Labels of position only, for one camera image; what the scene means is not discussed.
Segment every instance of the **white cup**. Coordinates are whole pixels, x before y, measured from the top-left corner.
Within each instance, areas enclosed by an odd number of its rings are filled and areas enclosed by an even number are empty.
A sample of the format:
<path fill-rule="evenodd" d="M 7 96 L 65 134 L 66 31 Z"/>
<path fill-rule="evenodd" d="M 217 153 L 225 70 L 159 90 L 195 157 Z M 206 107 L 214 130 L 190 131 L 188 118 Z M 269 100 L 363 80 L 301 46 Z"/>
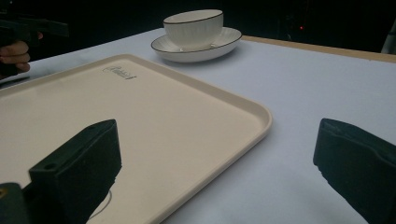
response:
<path fill-rule="evenodd" d="M 181 50 L 207 49 L 219 37 L 223 12 L 217 9 L 188 11 L 163 20 L 169 38 Z"/>

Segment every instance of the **beige tray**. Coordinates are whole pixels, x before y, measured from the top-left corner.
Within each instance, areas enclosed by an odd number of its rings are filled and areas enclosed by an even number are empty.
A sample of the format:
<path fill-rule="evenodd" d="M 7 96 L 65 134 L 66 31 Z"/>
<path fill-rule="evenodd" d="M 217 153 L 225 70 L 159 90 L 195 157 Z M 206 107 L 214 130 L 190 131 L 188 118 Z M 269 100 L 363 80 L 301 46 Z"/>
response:
<path fill-rule="evenodd" d="M 122 169 L 90 224 L 161 222 L 272 124 L 263 105 L 119 55 L 0 90 L 1 182 L 24 187 L 29 168 L 105 119 L 118 123 Z"/>

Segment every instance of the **white tablecloth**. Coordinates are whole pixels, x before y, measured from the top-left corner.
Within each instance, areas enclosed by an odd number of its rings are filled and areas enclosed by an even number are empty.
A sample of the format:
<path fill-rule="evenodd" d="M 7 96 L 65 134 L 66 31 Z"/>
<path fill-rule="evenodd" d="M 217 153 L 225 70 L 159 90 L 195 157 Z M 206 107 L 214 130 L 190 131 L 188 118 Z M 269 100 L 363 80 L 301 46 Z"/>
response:
<path fill-rule="evenodd" d="M 34 79 L 128 53 L 272 111 L 270 133 L 164 223 L 366 223 L 313 164 L 318 125 L 323 118 L 338 119 L 396 144 L 396 63 L 243 40 L 215 60 L 172 63 L 150 47 L 161 35 L 164 29 L 156 29 L 31 62 L 31 71 L 19 77 Z"/>

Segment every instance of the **saucer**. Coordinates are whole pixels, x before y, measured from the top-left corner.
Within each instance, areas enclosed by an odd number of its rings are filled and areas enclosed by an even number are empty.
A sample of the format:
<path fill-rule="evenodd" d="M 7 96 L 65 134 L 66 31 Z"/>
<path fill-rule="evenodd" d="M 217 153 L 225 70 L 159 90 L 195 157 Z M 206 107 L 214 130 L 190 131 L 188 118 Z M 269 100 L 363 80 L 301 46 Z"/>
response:
<path fill-rule="evenodd" d="M 168 61 L 178 63 L 195 63 L 218 58 L 232 51 L 242 37 L 238 30 L 223 27 L 219 38 L 210 47 L 196 50 L 182 50 L 172 43 L 167 35 L 155 39 L 151 43 L 154 51 Z"/>

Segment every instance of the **hand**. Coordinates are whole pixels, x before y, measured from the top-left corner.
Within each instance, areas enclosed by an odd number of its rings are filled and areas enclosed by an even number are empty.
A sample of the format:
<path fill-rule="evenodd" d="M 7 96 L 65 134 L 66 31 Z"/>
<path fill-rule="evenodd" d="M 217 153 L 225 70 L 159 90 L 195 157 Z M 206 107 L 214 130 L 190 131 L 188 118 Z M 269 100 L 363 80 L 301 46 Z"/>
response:
<path fill-rule="evenodd" d="M 43 38 L 42 33 L 38 33 L 38 39 Z M 0 48 L 0 63 L 14 63 L 18 69 L 18 73 L 25 73 L 30 70 L 30 55 L 28 53 L 29 46 L 20 40 L 13 44 Z"/>

